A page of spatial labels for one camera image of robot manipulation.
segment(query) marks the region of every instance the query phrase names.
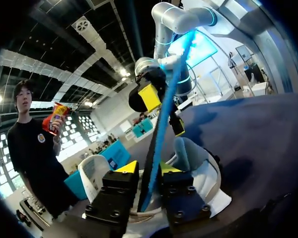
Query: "chip bag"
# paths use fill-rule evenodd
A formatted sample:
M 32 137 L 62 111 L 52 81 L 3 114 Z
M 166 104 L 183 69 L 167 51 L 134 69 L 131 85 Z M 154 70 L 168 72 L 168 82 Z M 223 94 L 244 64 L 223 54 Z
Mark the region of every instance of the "chip bag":
M 66 116 L 69 111 L 69 107 L 66 107 L 60 103 L 54 103 L 53 113 L 43 120 L 42 128 L 52 135 L 57 135 L 58 132 L 52 127 L 52 122 L 54 122 L 56 119 L 61 119 L 62 116 Z

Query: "black hair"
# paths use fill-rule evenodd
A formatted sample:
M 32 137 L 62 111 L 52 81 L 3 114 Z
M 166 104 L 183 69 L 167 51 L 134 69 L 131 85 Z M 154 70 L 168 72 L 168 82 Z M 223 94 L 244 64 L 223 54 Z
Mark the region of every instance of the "black hair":
M 26 88 L 27 90 L 29 90 L 31 93 L 33 92 L 32 90 L 32 85 L 29 82 L 29 80 L 22 80 L 20 81 L 16 87 L 14 88 L 14 92 L 13 92 L 13 99 L 14 102 L 16 102 L 16 97 L 18 96 L 18 94 L 21 92 L 22 88 Z

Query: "person in background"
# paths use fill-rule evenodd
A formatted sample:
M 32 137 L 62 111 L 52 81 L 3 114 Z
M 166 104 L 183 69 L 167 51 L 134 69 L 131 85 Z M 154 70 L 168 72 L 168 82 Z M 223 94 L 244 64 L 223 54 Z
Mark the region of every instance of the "person in background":
M 142 120 L 144 120 L 146 118 L 147 118 L 147 115 L 145 115 L 144 113 L 140 113 L 140 115 L 139 115 L 140 121 L 142 121 Z
M 65 117 L 52 122 L 52 127 L 58 131 L 56 136 L 44 131 L 43 120 L 34 119 L 29 113 L 32 92 L 28 81 L 19 82 L 14 89 L 18 119 L 8 131 L 7 143 L 14 170 L 53 219 L 57 219 L 78 202 L 65 185 L 64 180 L 69 175 L 56 158 L 61 149 L 60 134 Z
M 92 155 L 96 155 L 96 153 L 92 149 L 88 149 Z
M 115 142 L 114 138 L 111 135 L 108 135 L 108 141 L 110 142 L 110 144 Z
M 113 133 L 110 134 L 111 138 L 114 140 L 114 141 L 117 141 L 116 137 L 113 135 Z

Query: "robotic arm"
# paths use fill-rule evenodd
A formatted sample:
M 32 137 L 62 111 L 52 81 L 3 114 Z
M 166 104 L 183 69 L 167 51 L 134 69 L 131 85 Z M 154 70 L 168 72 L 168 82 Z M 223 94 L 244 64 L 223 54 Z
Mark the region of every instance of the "robotic arm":
M 129 95 L 129 105 L 137 112 L 152 111 L 160 106 L 166 86 L 172 79 L 173 69 L 176 67 L 181 67 L 176 94 L 185 96 L 192 91 L 187 65 L 180 65 L 180 55 L 167 56 L 167 51 L 174 34 L 182 35 L 198 26 L 214 26 L 217 23 L 215 13 L 207 7 L 185 11 L 170 3 L 160 2 L 153 7 L 151 14 L 156 27 L 153 59 L 143 57 L 137 60 L 135 75 L 138 86 Z M 158 100 L 154 100 L 157 103 L 153 105 L 152 99 L 156 97 L 155 94 Z M 174 105 L 170 114 L 170 124 L 175 134 L 180 135 L 184 128 L 182 120 L 175 115 L 176 110 Z

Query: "monitor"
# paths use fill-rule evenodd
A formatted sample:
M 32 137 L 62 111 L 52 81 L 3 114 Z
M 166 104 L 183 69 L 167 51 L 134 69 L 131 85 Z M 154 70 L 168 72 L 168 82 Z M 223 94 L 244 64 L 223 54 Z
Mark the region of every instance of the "monitor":
M 181 56 L 184 52 L 183 46 L 187 37 L 188 33 L 172 42 L 168 49 L 169 54 Z M 218 52 L 218 50 L 207 36 L 201 31 L 196 30 L 186 62 L 193 68 L 208 57 L 214 55 L 216 52 Z
M 252 56 L 250 55 L 250 52 L 248 51 L 245 45 L 236 47 L 235 49 L 237 50 L 238 54 L 242 57 L 244 62 L 252 58 Z

